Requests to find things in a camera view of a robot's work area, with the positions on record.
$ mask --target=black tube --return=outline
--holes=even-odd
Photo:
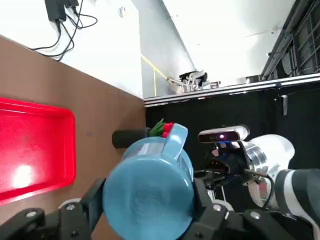
[[[116,149],[126,149],[140,139],[150,136],[151,128],[117,130],[112,134],[112,144]]]

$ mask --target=wooden table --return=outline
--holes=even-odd
[[[121,159],[112,133],[145,127],[144,102],[63,63],[0,37],[0,97],[63,107],[76,120],[76,179],[69,187],[0,206],[0,224],[30,207],[55,211],[80,198],[96,178],[104,178]],[[101,217],[93,239],[119,239]]]

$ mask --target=power cable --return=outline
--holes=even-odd
[[[91,15],[87,15],[87,14],[78,13],[75,7],[72,7],[72,10],[73,10],[73,13],[78,17],[78,20],[80,21],[81,26],[77,25],[76,22],[75,22],[75,20],[73,20],[73,18],[72,18],[71,16],[69,16],[68,14],[67,14],[66,16],[69,18],[69,20],[71,21],[71,23],[72,23],[77,29],[81,30],[81,29],[89,28],[89,27],[97,24],[98,19],[97,19],[96,17],[91,16]],[[82,21],[81,21],[81,19],[80,19],[80,16],[82,16],[82,17],[87,17],[87,18],[92,18],[92,19],[95,20],[95,22],[92,23],[92,24],[90,24],[90,25],[84,26],[83,23],[82,23]]]
[[[87,26],[83,26],[83,27],[82,27],[83,29],[85,29],[85,28],[89,28],[89,27],[91,27],[91,26],[93,26],[93,25],[97,24],[97,22],[98,22],[98,19],[97,19],[96,17],[94,17],[94,16],[90,16],[90,15],[80,14],[80,13],[79,13],[78,18],[79,18],[80,16],[87,17],[87,18],[92,18],[92,19],[94,19],[94,20],[95,20],[95,22],[94,22],[94,23],[92,23],[92,24],[90,24],[90,25],[87,25]]]
[[[41,46],[41,47],[29,48],[29,49],[32,50],[32,51],[37,51],[37,50],[40,50],[40,49],[50,49],[50,48],[53,48],[55,45],[57,45],[58,42],[59,42],[59,40],[60,40],[60,38],[61,38],[61,26],[60,26],[60,21],[59,21],[59,20],[56,20],[56,21],[55,21],[55,24],[56,24],[56,27],[57,27],[57,29],[58,29],[59,36],[58,36],[57,41],[56,41],[53,45],[51,45],[51,46]]]
[[[72,47],[71,47],[71,48],[69,48],[68,50],[66,50],[66,51],[61,55],[61,57],[57,60],[58,62],[59,62],[59,61],[61,61],[61,59],[64,57],[64,54],[65,54],[65,53],[67,53],[67,52],[71,51],[71,50],[72,50],[72,49],[74,49],[74,47],[75,47],[75,42],[74,42],[74,40],[72,39],[72,37],[70,36],[70,33],[68,32],[68,30],[67,30],[66,26],[65,26],[63,23],[62,23],[62,26],[63,26],[63,28],[64,28],[64,30],[65,30],[65,32],[66,32],[66,34],[69,36],[70,41],[72,42]]]
[[[79,14],[81,14],[81,10],[82,10],[82,5],[83,5],[83,3],[84,3],[84,0],[81,0],[81,4],[80,4],[80,9],[79,9]],[[79,22],[80,22],[80,18],[78,17],[78,21],[76,22],[76,25],[77,26],[79,26]],[[67,52],[69,52],[69,51],[71,51],[73,48],[74,48],[74,41],[73,41],[73,39],[74,39],[74,37],[75,37],[75,35],[76,35],[76,32],[77,32],[77,27],[74,29],[74,32],[73,32],[73,35],[70,37],[70,41],[69,41],[69,43],[68,43],[68,45],[66,46],[66,48],[63,50],[63,52],[61,52],[61,53],[59,53],[59,54],[55,54],[55,55],[46,55],[46,54],[42,54],[43,56],[45,56],[45,57],[59,57],[60,56],[60,58],[58,59],[58,60],[56,60],[57,62],[59,62],[59,61],[61,61],[61,59],[64,57],[64,55],[67,53]],[[70,49],[68,49],[68,47],[70,46],[70,44],[71,43],[73,43],[73,47],[72,48],[70,48]]]

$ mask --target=black cable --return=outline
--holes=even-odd
[[[92,18],[92,19],[95,20],[95,22],[92,23],[92,24],[90,24],[90,25],[87,25],[87,26],[83,26],[83,25],[82,25],[82,28],[81,28],[81,29],[89,28],[89,27],[97,24],[97,22],[98,22],[98,19],[97,19],[96,17],[94,17],[94,16],[86,15],[86,14],[81,14],[81,12],[78,13],[75,6],[72,7],[72,11],[73,11],[73,13],[78,17],[78,19],[80,18],[80,16],[83,16],[83,17],[88,17],[88,18]]]
[[[275,182],[274,182],[274,180],[272,179],[272,177],[270,177],[268,174],[266,174],[266,175],[264,176],[264,178],[269,179],[269,181],[270,181],[270,183],[271,183],[271,189],[270,189],[270,193],[269,193],[268,198],[266,199],[265,203],[264,203],[263,206],[262,206],[262,209],[263,209],[263,210],[267,209],[267,206],[268,206],[269,203],[271,202],[272,196],[275,194]]]
[[[72,47],[69,48],[68,50],[66,50],[66,51],[61,55],[61,57],[60,57],[58,60],[56,60],[57,62],[61,61],[61,59],[64,57],[65,53],[71,51],[71,50],[74,49],[74,47],[75,47],[75,42],[74,42],[74,40],[72,39],[72,37],[70,36],[70,33],[68,32],[66,26],[65,26],[63,23],[62,23],[62,26],[63,26],[66,34],[69,36],[70,41],[72,42]]]
[[[85,28],[89,28],[89,27],[91,27],[91,26],[93,26],[93,25],[97,24],[97,22],[98,22],[98,19],[97,19],[96,17],[94,17],[94,16],[90,16],[90,15],[86,15],[86,14],[79,14],[79,16],[88,17],[88,18],[92,18],[92,19],[94,19],[94,20],[95,20],[95,22],[94,22],[94,23],[92,23],[92,24],[90,24],[90,25],[87,25],[87,26],[83,26],[83,27],[82,27],[83,29],[85,29]]]
[[[78,28],[79,30],[82,29],[84,27],[81,19],[79,20],[81,26],[77,26],[77,23],[75,22],[75,20],[72,19],[71,16],[69,16],[68,14],[66,14],[66,16],[69,18],[69,20],[71,21],[72,25],[75,26],[76,28]]]
[[[84,0],[81,0],[80,9],[79,9],[79,14],[81,14],[81,10],[82,10],[82,5],[83,5],[83,3],[84,3]],[[77,25],[77,26],[79,26],[79,21],[80,21],[80,18],[78,17],[78,21],[76,22],[76,25]],[[64,57],[65,53],[67,53],[67,52],[69,52],[70,50],[73,49],[73,47],[74,47],[74,41],[73,41],[73,39],[74,39],[74,37],[75,37],[75,35],[76,35],[77,29],[78,29],[77,27],[74,29],[73,35],[72,35],[72,37],[70,38],[70,41],[69,41],[68,45],[66,46],[66,48],[63,50],[63,52],[61,52],[61,53],[59,53],[59,54],[55,54],[55,55],[46,55],[46,54],[42,54],[42,55],[43,55],[43,56],[46,56],[46,57],[59,57],[59,56],[61,56],[61,57],[57,60],[57,61],[59,62],[59,61]],[[73,43],[73,47],[70,48],[70,49],[68,49],[68,47],[70,46],[71,43]]]
[[[69,36],[69,38],[70,38],[70,42],[72,43],[72,47],[69,48],[69,49],[66,49],[66,48],[65,48],[65,49],[63,50],[63,52],[61,52],[61,53],[59,53],[59,54],[55,54],[55,55],[46,55],[46,54],[41,53],[43,56],[45,56],[45,57],[52,57],[52,58],[54,58],[54,57],[59,57],[59,56],[61,56],[61,55],[64,55],[65,53],[71,51],[72,49],[74,49],[74,47],[75,47],[74,40],[73,40],[72,37],[70,36],[70,33],[68,32],[66,26],[65,26],[63,23],[62,23],[62,26],[63,26],[66,34],[67,34],[67,35]]]
[[[268,198],[266,199],[265,203],[263,204],[262,206],[262,209],[263,210],[266,210],[267,209],[267,206],[270,204],[271,202],[271,199],[273,197],[273,195],[275,194],[275,182],[274,180],[272,179],[272,177],[270,177],[268,174],[266,173],[261,173],[261,172],[256,172],[256,171],[253,171],[253,170],[249,170],[249,169],[245,169],[244,170],[246,173],[248,174],[252,174],[252,175],[256,175],[256,176],[259,176],[259,177],[263,177],[265,179],[269,179],[270,183],[271,183],[271,189],[270,189],[270,193],[269,193],[269,196]]]
[[[60,21],[59,21],[59,20],[56,20],[56,21],[55,21],[55,24],[56,24],[56,27],[57,27],[57,29],[58,29],[59,36],[58,36],[57,41],[56,41],[53,45],[51,45],[51,46],[41,46],[41,47],[29,48],[29,49],[32,50],[32,51],[36,51],[36,50],[40,50],[40,49],[50,49],[50,48],[53,48],[55,45],[57,45],[58,42],[59,42],[59,40],[60,40],[60,38],[61,38]]]

